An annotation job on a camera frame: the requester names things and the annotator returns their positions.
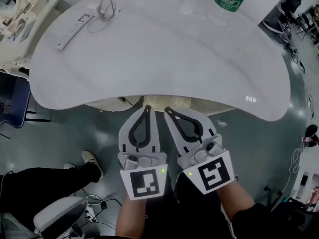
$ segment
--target white sneaker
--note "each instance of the white sneaker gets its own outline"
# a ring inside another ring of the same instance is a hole
[[[66,163],[66,164],[64,164],[63,168],[64,169],[70,169],[70,168],[75,168],[75,166],[72,165],[71,163]]]
[[[104,176],[104,173],[103,173],[103,170],[100,167],[98,161],[94,157],[94,155],[91,152],[85,150],[82,152],[82,157],[83,157],[84,163],[93,163],[93,164],[96,164],[98,166],[98,168],[101,171],[101,177],[100,177],[100,179],[101,179]]]

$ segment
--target blue chair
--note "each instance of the blue chair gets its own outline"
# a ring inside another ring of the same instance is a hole
[[[35,113],[27,110],[30,95],[30,83],[23,78],[17,78],[13,89],[9,111],[7,114],[0,114],[0,125],[3,123],[8,123],[15,128],[21,128],[23,127],[25,121],[51,122],[51,120],[48,119],[28,119],[26,117],[27,113]]]

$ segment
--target black pants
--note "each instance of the black pants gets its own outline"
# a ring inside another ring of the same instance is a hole
[[[31,168],[8,174],[3,180],[0,212],[11,213],[33,231],[33,218],[38,212],[90,182],[98,182],[100,177],[100,169],[92,163],[80,169]]]
[[[167,177],[164,196],[147,200],[146,215],[143,239],[232,238],[216,191],[203,195],[184,173],[175,194]]]

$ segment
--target tiled floor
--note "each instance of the tiled floor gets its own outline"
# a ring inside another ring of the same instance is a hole
[[[307,124],[319,124],[319,57],[315,52],[314,44],[309,35],[306,35],[302,41],[302,34],[297,34],[297,28],[292,25],[292,39],[294,45],[298,49],[299,60],[305,67],[305,74],[303,74],[305,87],[307,93],[312,96],[314,101],[315,114],[311,118],[312,112],[306,109]]]
[[[241,110],[211,116],[218,133],[223,136],[224,147],[230,150],[240,183],[257,202],[262,203],[266,201],[263,191],[266,185],[276,191],[282,190],[286,184],[291,153],[300,146],[305,130],[303,79],[300,70],[291,61],[290,53],[283,51],[283,58],[291,81],[291,103],[283,118],[266,122]],[[118,132],[140,105],[116,113],[99,112],[98,109],[83,105],[53,111],[51,123],[28,122],[22,129],[13,132],[11,140],[0,137],[0,173],[10,170],[18,172],[31,167],[62,168],[66,162],[81,166],[81,151],[87,149],[96,155],[105,177],[96,184],[91,183],[85,188],[86,191],[102,198],[114,197],[122,202],[125,188],[117,161]],[[162,150],[168,154],[170,175],[175,180],[180,170],[176,163],[177,149],[163,114],[157,113],[157,119]],[[217,120],[227,123],[227,126],[221,128]],[[293,182],[294,177],[285,194],[289,194]],[[108,209],[99,216],[98,221],[114,227],[118,211],[118,204],[109,201]],[[102,235],[114,234],[114,230],[106,225],[98,226]]]

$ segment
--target black sleeve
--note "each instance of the black sleeve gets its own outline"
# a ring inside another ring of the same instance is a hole
[[[298,228],[290,226],[288,220],[280,219],[261,204],[236,213],[232,225],[238,239],[302,238]]]

